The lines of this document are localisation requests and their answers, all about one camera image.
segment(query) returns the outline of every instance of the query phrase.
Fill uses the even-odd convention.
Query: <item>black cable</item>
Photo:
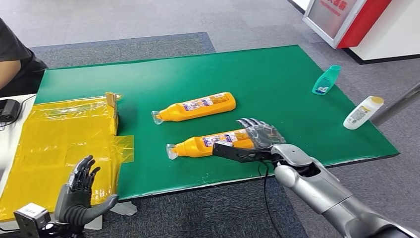
[[[265,207],[267,208],[267,213],[268,213],[268,216],[270,217],[270,221],[271,221],[271,224],[272,224],[274,230],[276,231],[278,237],[282,238],[283,236],[281,235],[281,233],[277,229],[276,225],[274,224],[273,217],[271,216],[270,209],[268,207],[266,185],[267,185],[267,177],[268,177],[269,168],[268,168],[267,162],[262,162],[262,164],[259,164],[258,165],[258,174],[260,174],[260,177],[261,177],[261,173],[260,173],[260,166],[261,165],[265,165],[265,168],[266,168],[265,169],[265,176],[264,176],[264,200],[265,200]]]
[[[18,112],[18,114],[17,114],[16,118],[15,118],[13,121],[11,121],[11,122],[7,123],[6,125],[1,125],[1,124],[0,124],[0,127],[6,127],[6,126],[8,126],[8,125],[11,125],[11,124],[15,123],[15,122],[17,121],[17,119],[20,117],[20,114],[22,113],[23,104],[24,104],[26,101],[28,101],[29,99],[31,99],[31,98],[33,98],[33,97],[35,97],[35,96],[36,96],[36,94],[35,94],[35,95],[30,96],[29,98],[27,98],[27,99],[25,99],[25,100],[23,100],[23,101],[22,101],[22,103],[20,104],[20,109],[19,109],[19,112]]]
[[[17,232],[17,231],[19,231],[19,229],[7,230],[7,229],[3,229],[3,228],[0,227],[0,231],[2,231],[2,232]]]

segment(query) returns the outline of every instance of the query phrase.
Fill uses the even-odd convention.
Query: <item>green mat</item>
[[[325,165],[398,154],[370,122],[342,123],[354,104],[334,86],[311,93],[322,70],[298,46],[48,70],[36,103],[120,93],[119,135],[135,136],[135,161],[121,166],[120,199],[258,176],[258,163],[219,157],[167,158],[165,145],[192,136],[239,129],[239,118],[275,125],[290,144]],[[150,115],[167,106],[231,92],[235,110],[155,125]]]

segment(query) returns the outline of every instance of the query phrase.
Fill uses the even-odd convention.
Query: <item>red panel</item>
[[[359,14],[350,25],[337,48],[347,48],[359,45],[379,16],[385,11],[392,0],[367,0]]]

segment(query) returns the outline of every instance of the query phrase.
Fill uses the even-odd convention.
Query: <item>yellow tape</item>
[[[13,211],[29,202],[53,212],[61,186],[87,155],[93,155],[95,166],[101,167],[92,204],[115,193],[120,163],[134,160],[134,137],[115,136],[116,99],[107,94],[32,108],[0,198],[0,221],[13,219]]]

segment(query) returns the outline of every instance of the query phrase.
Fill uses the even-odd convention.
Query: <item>bottle label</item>
[[[329,87],[318,87],[315,92],[317,93],[325,93]]]
[[[203,137],[203,142],[206,147],[213,146],[218,141],[236,142],[248,139],[247,132],[244,129],[232,131],[228,133],[212,135]]]
[[[347,121],[350,124],[355,124],[357,121],[359,121],[360,119],[362,119],[368,112],[370,112],[369,109],[367,109],[364,106],[360,106],[359,108],[357,108],[357,110],[355,110],[355,112],[353,114],[351,114],[349,116],[349,118],[347,119]]]
[[[200,98],[185,102],[182,104],[186,111],[192,111],[201,107],[211,106],[213,104],[229,101],[225,93],[215,94],[209,97]]]

